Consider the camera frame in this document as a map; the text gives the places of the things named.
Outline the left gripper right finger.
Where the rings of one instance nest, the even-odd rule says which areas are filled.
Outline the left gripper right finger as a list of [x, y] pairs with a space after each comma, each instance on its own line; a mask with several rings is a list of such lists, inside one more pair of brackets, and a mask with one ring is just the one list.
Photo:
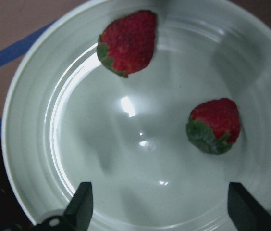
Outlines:
[[270, 228], [270, 215], [241, 183], [229, 183], [227, 212], [239, 231], [267, 231]]

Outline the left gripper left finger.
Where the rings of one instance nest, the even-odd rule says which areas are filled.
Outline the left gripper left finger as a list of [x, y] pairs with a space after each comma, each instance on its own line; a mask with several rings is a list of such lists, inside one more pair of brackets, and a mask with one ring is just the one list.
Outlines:
[[63, 216], [74, 231], [87, 231], [93, 215], [93, 191], [91, 182], [79, 184]]

